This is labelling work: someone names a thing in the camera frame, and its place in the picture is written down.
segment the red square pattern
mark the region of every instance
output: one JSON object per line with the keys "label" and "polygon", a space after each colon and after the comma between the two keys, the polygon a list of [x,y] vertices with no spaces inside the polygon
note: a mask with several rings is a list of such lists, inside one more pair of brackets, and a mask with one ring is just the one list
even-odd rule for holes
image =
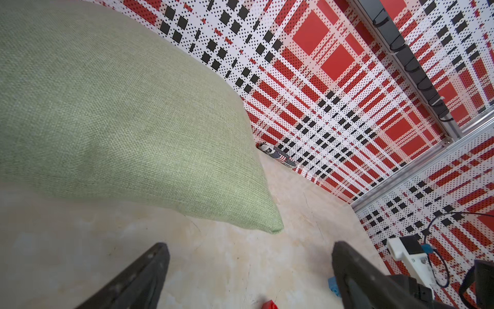
{"label": "red square pattern", "polygon": [[266,98],[265,96],[263,96],[261,93],[255,91],[254,94],[252,95],[252,97],[254,99],[256,99],[257,101],[261,102],[262,105],[266,106],[266,107],[270,107],[272,102]]}
{"label": "red square pattern", "polygon": [[406,27],[403,31],[402,31],[402,36],[405,38],[407,35],[410,34],[410,32],[412,32],[415,28],[417,28],[417,23],[415,21],[411,22],[408,27]]}
{"label": "red square pattern", "polygon": [[340,44],[324,62],[321,69],[335,81],[343,72],[345,72],[353,61],[354,59],[350,53]]}
{"label": "red square pattern", "polygon": [[350,44],[350,46],[357,53],[357,55],[360,55],[364,51],[362,46],[360,46],[359,42],[357,42],[357,39],[355,39],[355,37],[351,33],[347,35],[345,40],[348,42],[348,44]]}
{"label": "red square pattern", "polygon": [[312,89],[310,89],[310,87],[308,85],[305,85],[304,87],[302,87],[302,92],[305,93],[314,102],[319,99],[319,96],[317,95],[317,93],[315,93]]}
{"label": "red square pattern", "polygon": [[367,30],[363,22],[359,22],[355,26],[355,30],[357,30],[357,32],[360,34],[362,39],[364,39],[367,45],[370,45],[372,42],[374,42],[374,37],[371,35],[369,30]]}
{"label": "red square pattern", "polygon": [[269,127],[268,132],[271,133],[271,135],[273,135],[277,139],[280,139],[280,140],[283,139],[283,134],[279,133],[278,131],[276,131],[272,127]]}
{"label": "red square pattern", "polygon": [[401,149],[408,156],[411,156],[414,152],[416,152],[417,150],[419,150],[423,146],[425,146],[425,141],[420,136],[416,136],[416,137],[412,138],[411,141],[406,143],[403,147],[401,147]]}
{"label": "red square pattern", "polygon": [[465,88],[468,88],[471,85],[473,85],[473,79],[468,70],[461,72],[459,76]]}
{"label": "red square pattern", "polygon": [[326,0],[319,0],[319,2],[317,2],[317,7],[323,12],[323,14],[333,25],[338,21],[338,15],[333,11]]}
{"label": "red square pattern", "polygon": [[270,144],[273,144],[273,145],[278,144],[278,142],[277,142],[274,138],[270,137],[270,136],[269,136],[268,134],[266,134],[266,133],[264,133],[264,134],[261,136],[261,138],[262,138],[263,140],[265,140],[266,142],[270,143]]}
{"label": "red square pattern", "polygon": [[494,88],[492,84],[488,84],[487,86],[484,87],[484,93],[486,94],[488,100],[494,97]]}
{"label": "red square pattern", "polygon": [[291,124],[292,126],[295,125],[295,123],[297,122],[294,118],[292,118],[289,114],[285,112],[281,112],[280,117],[285,119],[285,121]]}
{"label": "red square pattern", "polygon": [[468,111],[465,108],[465,105],[460,104],[457,108],[451,111],[451,116],[453,116],[456,122],[460,122],[463,118],[468,116]]}
{"label": "red square pattern", "polygon": [[485,74],[487,74],[486,67],[484,66],[484,62],[481,58],[473,64],[473,68],[479,78],[482,78]]}
{"label": "red square pattern", "polygon": [[413,121],[414,124],[418,125],[420,123],[420,119],[414,112],[409,113],[408,116],[410,117],[410,119]]}
{"label": "red square pattern", "polygon": [[161,0],[145,0],[147,3],[149,3],[153,8],[160,10],[161,7]]}
{"label": "red square pattern", "polygon": [[346,0],[334,0],[334,2],[338,5],[342,12],[345,12],[350,6]]}
{"label": "red square pattern", "polygon": [[287,105],[287,110],[289,110],[292,114],[294,114],[298,118],[302,118],[304,116],[304,113],[302,113],[301,110],[299,110],[295,105],[291,103]]}
{"label": "red square pattern", "polygon": [[287,79],[291,80],[295,73],[292,72],[286,65],[284,65],[281,61],[276,60],[275,64],[273,64],[273,67],[277,69],[283,76],[285,76]]}
{"label": "red square pattern", "polygon": [[299,70],[302,67],[303,62],[297,58],[288,48],[285,48],[281,53],[281,56],[285,58],[295,69]]}
{"label": "red square pattern", "polygon": [[293,41],[310,55],[328,32],[324,22],[312,11],[293,36]]}
{"label": "red square pattern", "polygon": [[[494,216],[494,210],[491,210],[487,213],[488,215],[493,215]],[[490,228],[492,231],[494,231],[494,218],[487,217],[487,216],[480,216],[478,219],[488,228]]]}
{"label": "red square pattern", "polygon": [[278,93],[276,92],[276,90],[271,88],[271,86],[269,86],[265,82],[261,82],[261,84],[259,85],[259,88],[261,88],[265,93],[267,93],[273,99],[276,99],[278,97]]}
{"label": "red square pattern", "polygon": [[451,83],[446,84],[446,86],[444,86],[441,90],[439,90],[438,93],[440,96],[443,96],[445,98],[444,103],[448,103],[458,95],[458,93],[456,93],[456,90],[454,89]]}
{"label": "red square pattern", "polygon": [[391,19],[395,19],[403,11],[406,4],[403,0],[381,0],[382,5],[388,12]]}
{"label": "red square pattern", "polygon": [[275,23],[278,25],[281,25],[285,17],[288,15],[288,12],[290,12],[291,7],[295,4],[296,0],[287,0],[283,7],[281,8],[281,11],[278,13],[278,16],[275,18]]}
{"label": "red square pattern", "polygon": [[390,127],[389,130],[386,131],[386,134],[389,136],[390,139],[397,140],[405,133],[407,133],[411,128],[412,126],[408,123],[408,121],[402,119],[395,125]]}
{"label": "red square pattern", "polygon": [[428,140],[434,139],[434,137],[432,136],[431,132],[429,132],[429,130],[425,130],[423,133]]}
{"label": "red square pattern", "polygon": [[259,118],[257,118],[257,117],[256,117],[256,116],[254,116],[253,114],[251,114],[251,113],[247,112],[247,115],[248,115],[248,117],[249,117],[250,121],[252,121],[253,123],[256,123],[256,122],[258,122],[258,121],[259,121]]}
{"label": "red square pattern", "polygon": [[290,21],[287,23],[287,25],[284,28],[286,34],[290,34],[290,32],[295,28],[297,22],[305,13],[305,10],[307,9],[308,6],[309,5],[305,1],[302,1],[302,3],[298,6],[297,10],[295,11],[295,14],[293,14],[293,16],[290,18]]}

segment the perforated wall panel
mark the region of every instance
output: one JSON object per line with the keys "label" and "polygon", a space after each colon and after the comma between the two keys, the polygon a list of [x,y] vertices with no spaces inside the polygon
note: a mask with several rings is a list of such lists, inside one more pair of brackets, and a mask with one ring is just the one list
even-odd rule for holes
{"label": "perforated wall panel", "polygon": [[456,122],[494,104],[490,0],[381,0]]}
{"label": "perforated wall panel", "polygon": [[[460,308],[465,307],[457,291],[473,261],[494,260],[494,219],[454,214],[438,218],[430,231],[427,226],[435,216],[447,212],[494,214],[493,156],[494,129],[491,128],[359,214],[360,222],[392,274],[408,274],[408,271],[390,256],[386,239],[416,235],[422,242],[429,235],[427,243],[439,250],[451,273],[450,287],[437,290],[438,298]],[[432,263],[438,280],[444,284],[443,264],[436,256],[432,256]],[[475,299],[472,291],[468,290],[468,295]]]}

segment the black cable clip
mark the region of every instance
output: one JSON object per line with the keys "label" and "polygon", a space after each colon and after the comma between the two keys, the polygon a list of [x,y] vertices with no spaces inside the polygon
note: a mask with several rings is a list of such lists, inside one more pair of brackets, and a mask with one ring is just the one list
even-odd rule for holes
{"label": "black cable clip", "polygon": [[415,56],[413,56],[413,58],[412,58],[412,59],[410,59],[410,61],[409,61],[409,62],[407,62],[407,64],[405,64],[405,65],[404,65],[404,67],[403,67],[403,68],[405,69],[405,71],[407,71],[408,73],[415,73],[415,72],[417,72],[418,70],[420,70],[420,68],[421,68],[421,66],[420,66],[420,64],[419,64],[416,68],[411,69],[411,70],[408,70],[408,69],[407,69],[407,66],[408,66],[408,64],[409,64],[410,62],[412,62],[413,60],[417,60],[417,58],[415,58]]}
{"label": "black cable clip", "polygon": [[399,46],[398,48],[393,48],[393,47],[392,47],[392,46],[393,46],[393,43],[394,43],[394,42],[395,42],[398,38],[403,38],[403,37],[402,37],[401,35],[398,35],[398,36],[396,37],[396,39],[394,39],[394,40],[391,42],[391,44],[389,45],[389,49],[390,49],[391,51],[395,52],[395,53],[396,53],[396,52],[399,52],[400,50],[403,50],[403,49],[405,49],[405,48],[407,47],[407,45],[405,44],[405,39],[403,39],[403,44],[402,44],[401,46]]}
{"label": "black cable clip", "polygon": [[[420,88],[420,84],[425,80],[428,80],[431,83],[431,86],[427,87],[427,88]],[[429,91],[431,89],[434,89],[434,85],[432,84],[432,82],[430,81],[430,79],[426,75],[423,80],[421,80],[420,82],[417,83],[417,89],[419,89],[420,91]]]}
{"label": "black cable clip", "polygon": [[[379,12],[379,14],[376,16],[376,18],[377,18],[379,15],[381,15],[381,13],[382,13],[383,11],[384,11],[384,12],[386,12],[386,10],[383,8],[383,9]],[[374,25],[374,27],[379,28],[379,27],[381,27],[382,25],[384,25],[385,23],[387,23],[388,21],[389,21],[389,15],[388,15],[388,16],[386,16],[386,18],[384,18],[382,21],[380,21],[380,22],[378,22],[378,23],[376,23],[376,22],[375,22],[375,19],[373,19],[373,20],[372,20],[372,24]]]}

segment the red plaid wall panel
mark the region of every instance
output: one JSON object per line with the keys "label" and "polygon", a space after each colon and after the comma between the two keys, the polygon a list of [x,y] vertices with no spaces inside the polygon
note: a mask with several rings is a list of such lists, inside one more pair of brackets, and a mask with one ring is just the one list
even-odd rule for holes
{"label": "red plaid wall panel", "polygon": [[[457,294],[466,272],[475,259],[494,260],[494,219],[477,215],[446,215],[449,212],[494,214],[494,129],[490,128],[458,150],[446,154],[440,162],[399,185],[358,214],[375,248],[389,271],[408,274],[395,261],[386,246],[391,237],[416,235],[419,242],[436,247],[448,264],[451,285],[438,289],[438,298],[447,304],[465,308]],[[446,283],[442,262],[431,256],[441,284]],[[468,290],[475,299],[475,294]]]}
{"label": "red plaid wall panel", "polygon": [[[299,174],[348,203],[443,138],[410,84],[345,0],[99,3],[134,18],[224,78],[244,100],[256,141],[278,146],[299,163]],[[417,23],[408,40],[421,27],[427,29],[419,23],[429,18],[420,4],[400,9],[389,3],[396,18],[411,14],[404,25]],[[430,35],[423,37],[431,48],[439,48]],[[484,59],[486,71],[491,66],[492,60]],[[478,76],[471,76],[474,84],[462,90],[456,80],[464,70],[435,67],[446,74],[438,82],[445,77],[450,81],[441,88],[444,96],[452,95],[448,89],[456,93],[450,108],[460,106],[457,94],[472,92]],[[485,105],[485,92],[471,96]],[[462,104],[471,118],[471,106]]]}
{"label": "red plaid wall panel", "polygon": [[460,127],[494,104],[490,0],[382,0]]}

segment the beige floor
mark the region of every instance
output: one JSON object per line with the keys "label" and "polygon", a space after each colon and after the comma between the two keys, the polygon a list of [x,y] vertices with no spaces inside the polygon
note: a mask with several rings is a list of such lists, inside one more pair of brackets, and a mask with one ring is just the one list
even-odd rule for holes
{"label": "beige floor", "polygon": [[3,308],[74,308],[155,242],[171,261],[160,308],[341,308],[328,288],[345,240],[387,269],[348,205],[260,153],[278,235],[131,203],[68,204],[0,189]]}

